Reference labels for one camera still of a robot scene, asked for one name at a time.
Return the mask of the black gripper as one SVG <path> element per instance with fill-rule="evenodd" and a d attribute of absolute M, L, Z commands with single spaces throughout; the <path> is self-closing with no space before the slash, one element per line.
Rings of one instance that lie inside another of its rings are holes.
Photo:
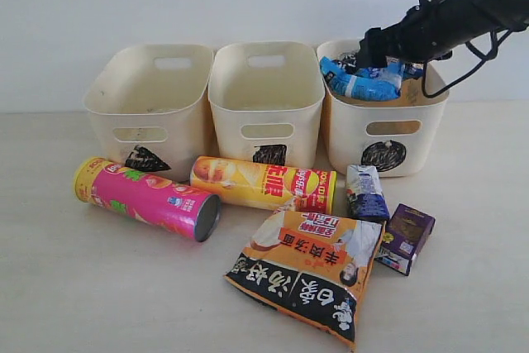
<path fill-rule="evenodd" d="M 350 57 L 352 74 L 371 74 L 367 64 L 387 64 L 387 58 L 422 63 L 434 58 L 434 47 L 427 34 L 429 12 L 410 8 L 398 23 L 386 28 L 373 27 L 365 32 L 357 55 Z"/>

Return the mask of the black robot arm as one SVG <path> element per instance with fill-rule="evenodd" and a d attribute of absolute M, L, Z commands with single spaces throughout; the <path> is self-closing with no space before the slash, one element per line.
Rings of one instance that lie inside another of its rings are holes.
<path fill-rule="evenodd" d="M 447 56 L 479 36 L 528 27 L 528 0 L 418 0 L 398 23 L 365 32 L 360 68 L 383 68 L 389 58 L 422 64 Z"/>

